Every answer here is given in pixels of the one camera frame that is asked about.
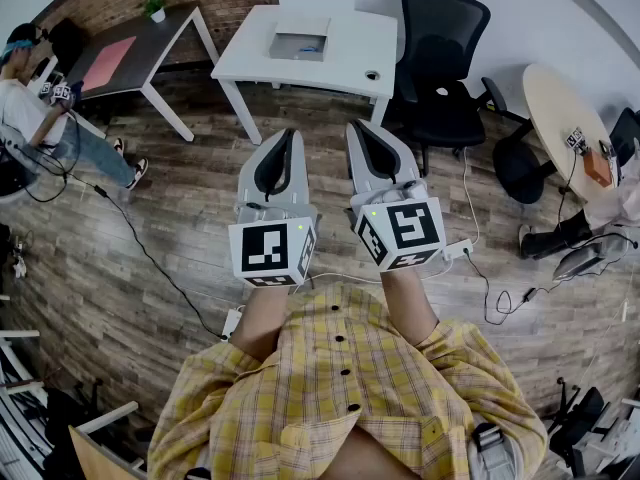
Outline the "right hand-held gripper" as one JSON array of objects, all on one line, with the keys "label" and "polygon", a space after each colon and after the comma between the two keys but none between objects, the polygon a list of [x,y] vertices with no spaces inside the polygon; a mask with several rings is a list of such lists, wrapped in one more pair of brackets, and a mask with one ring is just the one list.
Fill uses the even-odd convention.
[{"label": "right hand-held gripper", "polygon": [[[439,200],[430,197],[426,183],[418,180],[413,152],[367,120],[348,123],[346,140],[356,194],[351,198],[354,232],[378,270],[428,263],[443,251],[446,237]],[[378,189],[379,184],[396,185]]]}]

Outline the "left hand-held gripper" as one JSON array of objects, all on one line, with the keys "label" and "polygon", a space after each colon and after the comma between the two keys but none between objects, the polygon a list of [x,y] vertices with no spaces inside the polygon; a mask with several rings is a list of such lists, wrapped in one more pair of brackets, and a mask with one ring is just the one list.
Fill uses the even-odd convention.
[{"label": "left hand-held gripper", "polygon": [[[243,201],[228,227],[233,272],[255,288],[300,286],[317,242],[318,212],[307,204],[307,168],[299,131],[286,128],[265,140],[244,163]],[[290,203],[255,203],[273,201]]]}]

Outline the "grey box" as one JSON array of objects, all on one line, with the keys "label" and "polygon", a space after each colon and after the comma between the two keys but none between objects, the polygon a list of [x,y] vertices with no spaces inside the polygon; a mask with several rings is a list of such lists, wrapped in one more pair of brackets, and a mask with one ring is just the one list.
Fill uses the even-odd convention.
[{"label": "grey box", "polygon": [[[269,46],[269,57],[280,60],[323,62],[328,44],[328,17],[283,17],[274,30]],[[299,49],[316,47],[321,53],[300,53]]]}]

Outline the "person's right forearm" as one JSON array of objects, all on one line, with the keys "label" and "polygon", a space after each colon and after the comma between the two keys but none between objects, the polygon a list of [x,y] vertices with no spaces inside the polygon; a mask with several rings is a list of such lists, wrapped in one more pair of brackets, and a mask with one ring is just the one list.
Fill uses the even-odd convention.
[{"label": "person's right forearm", "polygon": [[416,346],[435,330],[439,319],[414,268],[383,272],[381,282],[390,320],[400,335]]}]

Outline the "person's left forearm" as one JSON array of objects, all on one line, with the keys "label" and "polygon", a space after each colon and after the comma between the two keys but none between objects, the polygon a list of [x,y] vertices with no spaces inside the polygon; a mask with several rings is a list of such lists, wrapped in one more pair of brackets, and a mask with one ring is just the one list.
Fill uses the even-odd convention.
[{"label": "person's left forearm", "polygon": [[288,286],[254,289],[230,338],[230,343],[264,362],[277,348],[287,318]]}]

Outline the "orange box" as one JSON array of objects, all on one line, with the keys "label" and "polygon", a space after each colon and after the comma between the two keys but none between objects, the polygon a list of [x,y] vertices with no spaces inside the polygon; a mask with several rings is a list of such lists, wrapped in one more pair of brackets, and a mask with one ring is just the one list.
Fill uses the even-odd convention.
[{"label": "orange box", "polygon": [[589,149],[583,156],[585,174],[602,187],[613,183],[611,167],[608,159],[594,149]]}]

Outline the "black mesh office chair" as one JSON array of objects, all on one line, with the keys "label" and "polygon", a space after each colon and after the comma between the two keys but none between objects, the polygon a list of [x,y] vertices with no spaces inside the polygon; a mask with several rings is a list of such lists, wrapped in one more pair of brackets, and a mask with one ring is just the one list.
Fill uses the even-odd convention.
[{"label": "black mesh office chair", "polygon": [[405,43],[396,64],[395,93],[405,136],[420,144],[428,170],[430,146],[458,154],[482,144],[479,109],[491,103],[510,117],[496,83],[481,79],[485,91],[470,96],[464,81],[491,12],[479,0],[401,0]]}]

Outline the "white power strip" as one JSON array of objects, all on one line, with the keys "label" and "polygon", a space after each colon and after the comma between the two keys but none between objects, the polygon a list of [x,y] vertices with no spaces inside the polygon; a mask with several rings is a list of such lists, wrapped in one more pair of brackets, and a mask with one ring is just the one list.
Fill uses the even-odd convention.
[{"label": "white power strip", "polygon": [[241,309],[242,309],[242,306],[236,309],[230,309],[228,311],[226,320],[223,326],[223,330],[222,330],[222,335],[221,335],[222,341],[228,341],[231,335],[233,334],[233,332],[235,331],[242,317]]},{"label": "white power strip", "polygon": [[448,244],[443,249],[443,258],[447,262],[461,257],[467,257],[473,252],[473,243],[470,239],[460,240],[455,243]]}]

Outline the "white rectangular table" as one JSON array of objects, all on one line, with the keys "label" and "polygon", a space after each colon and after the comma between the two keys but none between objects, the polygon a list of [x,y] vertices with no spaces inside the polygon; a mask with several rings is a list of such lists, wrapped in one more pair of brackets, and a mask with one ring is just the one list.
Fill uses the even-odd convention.
[{"label": "white rectangular table", "polygon": [[[269,57],[277,22],[293,16],[331,19],[323,62]],[[389,16],[360,11],[326,14],[256,5],[232,37],[211,77],[220,83],[255,145],[262,142],[262,137],[237,87],[239,82],[290,84],[366,96],[374,105],[371,122],[380,125],[394,92],[397,36],[398,22]],[[365,76],[369,70],[377,71],[380,79],[369,80]]]}]

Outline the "dark table with white legs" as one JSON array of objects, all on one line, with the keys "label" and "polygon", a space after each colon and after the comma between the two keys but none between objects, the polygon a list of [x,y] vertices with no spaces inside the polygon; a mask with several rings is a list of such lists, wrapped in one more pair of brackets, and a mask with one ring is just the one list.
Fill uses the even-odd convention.
[{"label": "dark table with white legs", "polygon": [[82,98],[89,100],[114,94],[139,92],[153,105],[175,131],[187,142],[194,140],[193,132],[173,111],[152,85],[152,79],[164,59],[187,28],[192,24],[212,63],[219,60],[218,51],[195,2],[171,6],[160,23],[144,16],[122,22],[93,36],[71,68],[66,81],[83,83],[83,77],[107,45],[135,36],[136,40],[119,64],[111,80],[105,86],[82,91]]}]

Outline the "round beige table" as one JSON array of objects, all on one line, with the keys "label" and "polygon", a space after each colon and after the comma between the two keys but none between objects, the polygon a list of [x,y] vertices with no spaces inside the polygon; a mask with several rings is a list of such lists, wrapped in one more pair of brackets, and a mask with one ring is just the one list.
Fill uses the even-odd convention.
[{"label": "round beige table", "polygon": [[601,186],[584,173],[566,138],[579,128],[595,152],[610,142],[609,134],[593,105],[588,103],[558,72],[540,64],[528,65],[523,73],[523,91],[530,120],[556,172],[581,199],[589,201],[613,187]]}]

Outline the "pink mat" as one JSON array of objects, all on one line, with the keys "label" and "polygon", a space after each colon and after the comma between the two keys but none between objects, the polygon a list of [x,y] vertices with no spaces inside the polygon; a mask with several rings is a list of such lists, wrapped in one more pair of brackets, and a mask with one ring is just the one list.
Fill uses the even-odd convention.
[{"label": "pink mat", "polygon": [[131,36],[105,46],[84,75],[82,91],[108,84],[135,40],[136,37]]}]

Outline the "gripper on round table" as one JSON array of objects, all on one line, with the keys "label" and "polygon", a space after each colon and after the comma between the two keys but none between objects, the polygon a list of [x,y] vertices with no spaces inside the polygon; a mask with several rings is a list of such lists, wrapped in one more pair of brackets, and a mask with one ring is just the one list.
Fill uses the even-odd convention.
[{"label": "gripper on round table", "polygon": [[566,145],[577,155],[585,156],[590,151],[586,137],[580,127],[576,127],[566,138]]}]

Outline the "yellow plaid shirt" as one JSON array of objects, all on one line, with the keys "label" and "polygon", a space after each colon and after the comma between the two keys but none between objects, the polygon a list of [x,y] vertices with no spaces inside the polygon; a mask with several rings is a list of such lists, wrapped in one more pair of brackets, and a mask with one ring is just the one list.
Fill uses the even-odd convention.
[{"label": "yellow plaid shirt", "polygon": [[469,480],[482,422],[516,448],[525,478],[547,432],[478,328],[445,320],[408,343],[370,289],[337,283],[290,300],[275,351],[230,343],[188,357],[156,426],[149,480],[313,480],[354,428],[424,480]]}]

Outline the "grey flat device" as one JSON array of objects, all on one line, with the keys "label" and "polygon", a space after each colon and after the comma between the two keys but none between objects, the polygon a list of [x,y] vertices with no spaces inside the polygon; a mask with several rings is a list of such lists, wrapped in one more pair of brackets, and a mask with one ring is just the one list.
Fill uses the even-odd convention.
[{"label": "grey flat device", "polygon": [[556,267],[553,280],[565,281],[586,273],[606,258],[606,248],[602,242],[594,242],[573,250],[567,254]]}]

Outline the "white metal rack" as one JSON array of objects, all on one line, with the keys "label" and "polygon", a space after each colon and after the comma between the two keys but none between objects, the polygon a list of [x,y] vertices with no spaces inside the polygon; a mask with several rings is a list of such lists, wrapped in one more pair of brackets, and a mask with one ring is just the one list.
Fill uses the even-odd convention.
[{"label": "white metal rack", "polygon": [[36,330],[0,330],[0,480],[44,480],[52,452],[45,437],[48,395],[12,345],[37,338]]}]

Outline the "black chair with star base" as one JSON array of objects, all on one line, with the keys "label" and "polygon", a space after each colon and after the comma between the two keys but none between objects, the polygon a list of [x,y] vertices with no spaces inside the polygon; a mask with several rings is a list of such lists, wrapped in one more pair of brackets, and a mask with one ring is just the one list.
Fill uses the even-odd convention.
[{"label": "black chair with star base", "polygon": [[548,429],[549,449],[558,455],[569,468],[574,478],[585,475],[581,452],[576,448],[579,441],[596,428],[596,423],[604,414],[606,404],[596,387],[591,387],[583,398],[574,401],[581,389],[572,386],[573,395],[567,399],[566,382],[563,377],[557,379],[561,386],[560,408],[548,419],[552,420]]}]

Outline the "wooden board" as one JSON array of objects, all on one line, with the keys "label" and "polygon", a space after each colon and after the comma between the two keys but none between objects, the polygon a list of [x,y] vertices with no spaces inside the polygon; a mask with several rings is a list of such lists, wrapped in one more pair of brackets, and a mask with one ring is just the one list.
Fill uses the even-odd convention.
[{"label": "wooden board", "polygon": [[78,427],[69,426],[69,434],[86,480],[148,480],[141,470],[142,458],[127,462],[104,445],[98,445],[91,434],[134,413],[139,408],[130,401]]}]

